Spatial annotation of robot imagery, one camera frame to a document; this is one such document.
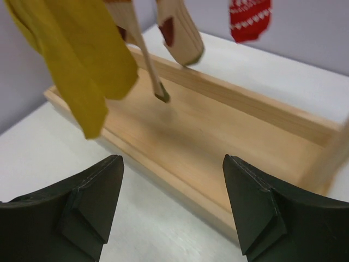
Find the gray wall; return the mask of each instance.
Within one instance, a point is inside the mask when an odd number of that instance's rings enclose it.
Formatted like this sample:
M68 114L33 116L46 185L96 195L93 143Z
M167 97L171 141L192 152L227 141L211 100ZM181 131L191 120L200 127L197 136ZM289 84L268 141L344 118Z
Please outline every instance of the gray wall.
M349 75L348 0L272 1L269 31L248 45ZM202 32L232 40L228 0L185 2Z
M135 0L143 30L155 22L153 0ZM42 57L31 49L0 1L0 134L31 113L52 79Z

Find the wooden handle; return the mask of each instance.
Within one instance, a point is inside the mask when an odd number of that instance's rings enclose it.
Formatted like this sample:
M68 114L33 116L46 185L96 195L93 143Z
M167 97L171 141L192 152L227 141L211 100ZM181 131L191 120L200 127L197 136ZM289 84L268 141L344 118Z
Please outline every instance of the wooden handle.
M148 70L149 75L150 75L151 80L152 80L154 94L157 94L160 97L163 97L165 94L163 92L163 89L161 88L161 84L160 84L161 81L160 81L160 78L158 76L157 71L155 70L155 66L152 62L152 59L150 57L146 43L143 39L142 30L141 30L139 22L138 22L138 18L137 18L134 4L130 3L130 5L132 6L132 17L131 17L132 19L130 19L128 21L128 28L129 28L131 34L133 35L133 37L136 39L137 45L141 49L143 56L145 58L147 70Z
M316 188L329 182L348 160L349 118L306 171L299 186L314 192Z

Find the yellow cloth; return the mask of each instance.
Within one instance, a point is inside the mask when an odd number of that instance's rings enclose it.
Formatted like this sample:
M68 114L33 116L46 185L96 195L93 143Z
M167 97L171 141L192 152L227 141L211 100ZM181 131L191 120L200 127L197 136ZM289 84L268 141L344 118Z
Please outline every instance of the yellow cloth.
M44 57L85 137L100 135L108 109L135 84L137 64L102 0L5 0L15 23Z

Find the red patch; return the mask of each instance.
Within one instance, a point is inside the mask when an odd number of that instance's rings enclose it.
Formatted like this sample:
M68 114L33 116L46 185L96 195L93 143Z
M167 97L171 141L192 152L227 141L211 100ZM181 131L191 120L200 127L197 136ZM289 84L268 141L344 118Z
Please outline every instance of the red patch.
M271 0L231 0L231 35L237 43L256 40L268 28Z
M123 29L122 27L117 26L119 33L124 41L126 41L126 30Z
M159 26L159 29L164 36L166 45L171 47L175 40L175 27L173 25L173 17L167 19L162 26Z

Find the wooden stick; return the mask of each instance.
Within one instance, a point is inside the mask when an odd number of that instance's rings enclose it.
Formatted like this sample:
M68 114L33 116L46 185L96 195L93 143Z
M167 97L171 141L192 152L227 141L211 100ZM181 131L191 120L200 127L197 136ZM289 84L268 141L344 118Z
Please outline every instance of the wooden stick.
M331 181L348 160L349 118L339 133L330 139L314 164L302 176L299 186L314 192L319 186Z

